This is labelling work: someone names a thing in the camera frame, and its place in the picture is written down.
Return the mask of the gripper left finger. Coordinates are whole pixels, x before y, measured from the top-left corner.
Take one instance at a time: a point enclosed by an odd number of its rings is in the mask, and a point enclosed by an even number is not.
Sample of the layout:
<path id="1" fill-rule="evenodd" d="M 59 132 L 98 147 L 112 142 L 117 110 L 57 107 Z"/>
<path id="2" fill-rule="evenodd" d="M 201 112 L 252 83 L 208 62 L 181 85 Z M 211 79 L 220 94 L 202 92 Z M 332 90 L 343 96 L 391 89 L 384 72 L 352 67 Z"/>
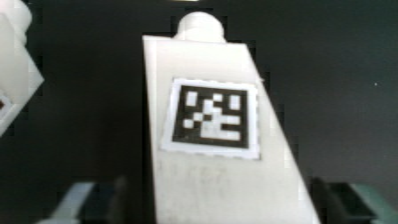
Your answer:
<path id="1" fill-rule="evenodd" d="M 37 224 L 142 224 L 126 178 L 75 182 Z"/>

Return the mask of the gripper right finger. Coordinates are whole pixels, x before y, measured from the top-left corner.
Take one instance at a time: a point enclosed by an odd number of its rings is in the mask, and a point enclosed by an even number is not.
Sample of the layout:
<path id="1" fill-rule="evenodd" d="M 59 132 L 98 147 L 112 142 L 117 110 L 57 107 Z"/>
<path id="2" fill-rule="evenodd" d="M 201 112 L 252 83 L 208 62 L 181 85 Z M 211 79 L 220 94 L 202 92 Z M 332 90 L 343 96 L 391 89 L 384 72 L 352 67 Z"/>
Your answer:
<path id="1" fill-rule="evenodd" d="M 371 224 L 377 220 L 377 213 L 346 183 L 313 178 L 309 195 L 322 224 Z"/>

